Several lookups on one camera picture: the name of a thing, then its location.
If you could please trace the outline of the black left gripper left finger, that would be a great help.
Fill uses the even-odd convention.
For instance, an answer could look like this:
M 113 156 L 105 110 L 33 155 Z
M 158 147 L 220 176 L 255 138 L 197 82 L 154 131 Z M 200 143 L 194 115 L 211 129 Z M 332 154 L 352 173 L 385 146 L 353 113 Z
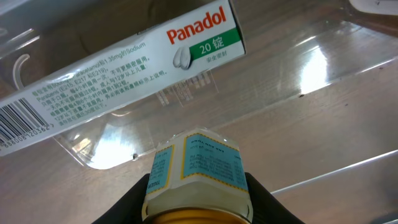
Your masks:
M 93 224 L 143 224 L 142 206 L 150 174 L 145 174 Z

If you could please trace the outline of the white Panadol medicine box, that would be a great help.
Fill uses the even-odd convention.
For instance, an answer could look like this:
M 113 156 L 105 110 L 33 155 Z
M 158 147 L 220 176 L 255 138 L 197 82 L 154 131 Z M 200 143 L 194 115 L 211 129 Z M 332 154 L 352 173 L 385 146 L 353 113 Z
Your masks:
M 43 141 L 245 54 L 216 0 L 81 59 L 1 100 L 1 154 Z

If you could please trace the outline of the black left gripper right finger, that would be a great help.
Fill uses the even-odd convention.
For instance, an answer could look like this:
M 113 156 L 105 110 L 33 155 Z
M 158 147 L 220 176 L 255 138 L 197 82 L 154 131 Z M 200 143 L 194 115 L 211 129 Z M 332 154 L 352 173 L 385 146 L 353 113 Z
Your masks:
M 245 176 L 253 208 L 252 224 L 304 224 L 250 173 Z

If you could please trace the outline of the small gold-lidded jar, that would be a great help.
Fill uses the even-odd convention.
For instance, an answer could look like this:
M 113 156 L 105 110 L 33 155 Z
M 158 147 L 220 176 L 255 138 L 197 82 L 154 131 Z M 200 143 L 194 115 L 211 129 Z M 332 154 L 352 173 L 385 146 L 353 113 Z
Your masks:
M 252 223 L 253 216 L 237 142 L 194 128 L 158 145 L 145 223 Z

